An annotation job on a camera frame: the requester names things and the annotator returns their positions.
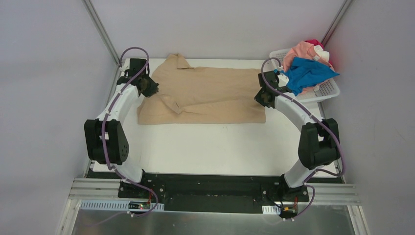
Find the beige t shirt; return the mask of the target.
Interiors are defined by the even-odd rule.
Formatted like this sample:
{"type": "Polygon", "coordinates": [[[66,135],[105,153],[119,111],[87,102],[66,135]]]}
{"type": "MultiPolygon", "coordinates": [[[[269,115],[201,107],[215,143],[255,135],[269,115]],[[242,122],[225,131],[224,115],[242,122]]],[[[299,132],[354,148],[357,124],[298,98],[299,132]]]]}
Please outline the beige t shirt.
{"type": "Polygon", "coordinates": [[[259,69],[192,67],[170,54],[152,73],[159,91],[137,108],[138,123],[265,123],[265,109],[254,99],[259,69]]]}

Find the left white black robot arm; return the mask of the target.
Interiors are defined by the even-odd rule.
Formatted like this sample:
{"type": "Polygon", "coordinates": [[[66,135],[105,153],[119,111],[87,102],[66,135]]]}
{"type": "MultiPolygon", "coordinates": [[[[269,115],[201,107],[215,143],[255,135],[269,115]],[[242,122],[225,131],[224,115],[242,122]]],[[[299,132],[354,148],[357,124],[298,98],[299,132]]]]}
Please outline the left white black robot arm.
{"type": "Polygon", "coordinates": [[[149,72],[147,59],[126,59],[108,105],[97,118],[84,123],[89,159],[120,174],[123,181],[131,184],[130,191],[137,198],[149,193],[149,185],[142,180],[144,170],[129,159],[129,143],[122,124],[141,96],[151,97],[158,92],[158,83],[149,72]]]}

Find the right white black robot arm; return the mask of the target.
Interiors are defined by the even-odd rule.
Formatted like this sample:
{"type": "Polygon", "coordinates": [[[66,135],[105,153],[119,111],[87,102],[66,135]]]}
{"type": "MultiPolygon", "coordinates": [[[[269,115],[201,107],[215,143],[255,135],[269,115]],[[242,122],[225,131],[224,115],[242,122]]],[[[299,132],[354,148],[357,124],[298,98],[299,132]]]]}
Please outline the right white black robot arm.
{"type": "Polygon", "coordinates": [[[258,74],[260,91],[255,101],[283,113],[299,130],[298,160],[281,176],[276,188],[279,199],[289,201],[305,190],[319,169],[340,158],[337,122],[313,115],[286,86],[279,86],[279,72],[258,74]]]}

